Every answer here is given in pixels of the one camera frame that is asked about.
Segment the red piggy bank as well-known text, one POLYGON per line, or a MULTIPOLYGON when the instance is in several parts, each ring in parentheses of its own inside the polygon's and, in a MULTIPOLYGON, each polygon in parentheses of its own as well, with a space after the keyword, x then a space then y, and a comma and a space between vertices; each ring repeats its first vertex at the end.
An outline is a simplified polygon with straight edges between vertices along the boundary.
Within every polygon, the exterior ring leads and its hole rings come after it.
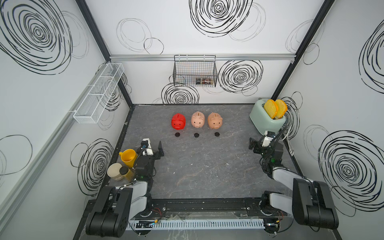
POLYGON ((186 126, 186 118, 184 115, 177 113, 172 117, 171 125, 175 130, 183 130, 186 126))

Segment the light pink piggy bank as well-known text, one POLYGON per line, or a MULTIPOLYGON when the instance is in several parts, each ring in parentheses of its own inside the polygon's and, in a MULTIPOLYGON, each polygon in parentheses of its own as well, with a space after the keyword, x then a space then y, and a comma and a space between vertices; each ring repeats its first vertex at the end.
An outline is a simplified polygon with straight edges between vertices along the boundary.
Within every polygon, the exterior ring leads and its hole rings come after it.
POLYGON ((205 124, 205 115, 202 112, 195 112, 191 117, 191 124, 194 128, 202 128, 205 124))

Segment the orange-tan piggy bank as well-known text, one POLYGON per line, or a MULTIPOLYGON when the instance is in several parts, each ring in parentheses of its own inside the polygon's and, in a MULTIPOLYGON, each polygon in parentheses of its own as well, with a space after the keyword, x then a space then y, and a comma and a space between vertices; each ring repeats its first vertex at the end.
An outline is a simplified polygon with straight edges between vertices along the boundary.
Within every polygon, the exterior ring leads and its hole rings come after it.
POLYGON ((223 125, 223 118, 218 113, 211 113, 208 116, 208 125, 211 129, 219 129, 223 125))

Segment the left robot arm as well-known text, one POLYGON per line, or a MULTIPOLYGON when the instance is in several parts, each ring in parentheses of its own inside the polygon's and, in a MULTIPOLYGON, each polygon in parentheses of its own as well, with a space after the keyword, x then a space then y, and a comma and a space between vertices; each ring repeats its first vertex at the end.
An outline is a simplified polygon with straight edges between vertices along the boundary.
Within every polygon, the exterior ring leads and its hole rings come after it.
POLYGON ((102 188, 85 223, 87 235, 120 238, 136 215, 152 213, 150 191, 157 174, 155 162, 164 155, 162 144, 153 149, 148 138, 137 150, 119 153, 124 164, 113 178, 127 183, 102 188))

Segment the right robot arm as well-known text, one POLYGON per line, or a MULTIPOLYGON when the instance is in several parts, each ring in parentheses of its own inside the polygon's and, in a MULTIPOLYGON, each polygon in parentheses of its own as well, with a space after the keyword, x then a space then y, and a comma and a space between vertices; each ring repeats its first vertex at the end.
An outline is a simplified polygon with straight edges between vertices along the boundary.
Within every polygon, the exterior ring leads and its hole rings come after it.
POLYGON ((263 136, 250 138, 249 149, 261 155, 260 165, 265 174, 292 191, 289 197, 282 193, 265 191, 259 203, 260 210, 271 215, 285 212, 304 226, 318 229, 337 229, 339 218, 328 185, 303 177, 282 164, 283 145, 277 139, 263 136))

